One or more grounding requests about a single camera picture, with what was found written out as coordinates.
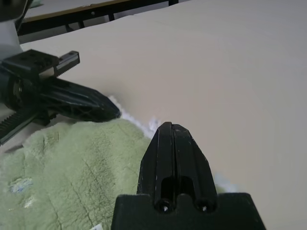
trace white table surface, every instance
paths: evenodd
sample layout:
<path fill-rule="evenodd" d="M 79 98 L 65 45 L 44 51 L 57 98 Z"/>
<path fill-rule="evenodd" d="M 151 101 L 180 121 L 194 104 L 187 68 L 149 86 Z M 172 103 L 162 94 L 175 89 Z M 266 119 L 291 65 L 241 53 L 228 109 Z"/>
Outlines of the white table surface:
<path fill-rule="evenodd" d="M 23 48 L 79 51 L 62 78 L 114 95 L 144 123 L 185 126 L 268 230 L 304 230 L 306 10 L 303 0 L 191 1 Z"/>

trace green towel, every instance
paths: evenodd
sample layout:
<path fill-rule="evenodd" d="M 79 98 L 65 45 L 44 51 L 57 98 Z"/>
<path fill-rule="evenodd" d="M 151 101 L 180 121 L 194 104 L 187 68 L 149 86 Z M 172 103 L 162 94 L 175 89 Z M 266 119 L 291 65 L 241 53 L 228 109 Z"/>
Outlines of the green towel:
<path fill-rule="evenodd" d="M 0 230 L 110 228 L 150 140 L 127 120 L 60 123 L 0 159 Z"/>

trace table leg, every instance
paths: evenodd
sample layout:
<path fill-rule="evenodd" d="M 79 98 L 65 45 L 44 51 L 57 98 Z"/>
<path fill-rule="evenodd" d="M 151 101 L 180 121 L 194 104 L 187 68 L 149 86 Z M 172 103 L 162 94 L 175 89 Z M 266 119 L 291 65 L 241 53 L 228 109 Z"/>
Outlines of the table leg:
<path fill-rule="evenodd" d="M 79 28 L 80 28 L 80 29 L 82 29 L 82 28 L 84 28 L 84 27 L 85 27 L 85 26 L 84 26 L 84 22 L 83 22 L 83 21 L 78 22 L 78 25 L 79 25 Z"/>
<path fill-rule="evenodd" d="M 68 24 L 65 25 L 65 29 L 67 32 L 74 31 Z"/>
<path fill-rule="evenodd" d="M 112 14 L 109 14 L 108 16 L 109 16 L 109 22 L 115 20 L 114 14 L 113 14 L 113 13 L 112 13 Z"/>
<path fill-rule="evenodd" d="M 179 3 L 179 0 L 168 0 L 168 5 L 171 6 L 171 5 L 175 5 Z"/>

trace floor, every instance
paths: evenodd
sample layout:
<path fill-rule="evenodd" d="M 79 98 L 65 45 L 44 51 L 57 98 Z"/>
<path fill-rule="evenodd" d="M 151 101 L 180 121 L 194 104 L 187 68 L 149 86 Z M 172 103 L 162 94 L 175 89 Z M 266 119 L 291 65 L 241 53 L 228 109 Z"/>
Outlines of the floor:
<path fill-rule="evenodd" d="M 122 18 L 122 17 L 128 16 L 128 15 L 134 15 L 134 14 L 141 13 L 141 12 L 152 11 L 152 10 L 164 8 L 164 7 L 167 7 L 167 6 L 168 6 L 168 2 L 162 2 L 162 3 L 151 5 L 151 6 L 146 6 L 146 7 L 141 7 L 141 8 L 137 8 L 137 9 L 134 9 L 134 10 L 130 10 L 130 11 L 124 11 L 124 12 L 116 13 L 114 15 L 114 17 L 115 17 L 115 19 L 118 19 L 118 18 Z M 84 25 L 85 25 L 85 27 L 88 27 L 88 26 L 98 25 L 98 24 L 102 24 L 102 23 L 106 23 L 106 22 L 109 22 L 108 16 L 86 20 L 86 21 L 84 21 Z M 79 26 L 78 26 L 77 23 L 70 24 L 70 27 L 73 30 L 79 29 Z M 33 42 L 33 41 L 36 41 L 36 40 L 41 40 L 41 39 L 45 39 L 45 38 L 56 36 L 56 35 L 61 35 L 61 34 L 64 34 L 64 33 L 66 33 L 65 26 L 60 26 L 60 27 L 57 27 L 57 28 L 53 28 L 53 29 L 49 29 L 49 30 L 43 30 L 43 31 L 40 31 L 40 32 L 20 36 L 19 41 L 20 41 L 21 44 L 23 44 L 23 43 Z"/>

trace tag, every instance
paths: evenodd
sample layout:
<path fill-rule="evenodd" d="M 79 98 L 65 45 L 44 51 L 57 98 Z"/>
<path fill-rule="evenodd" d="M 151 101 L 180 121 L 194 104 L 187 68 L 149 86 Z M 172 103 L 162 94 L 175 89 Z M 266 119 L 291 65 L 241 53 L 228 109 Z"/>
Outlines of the tag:
<path fill-rule="evenodd" d="M 102 228 L 101 224 L 98 224 L 95 227 L 91 228 L 90 230 L 104 230 L 104 229 Z"/>

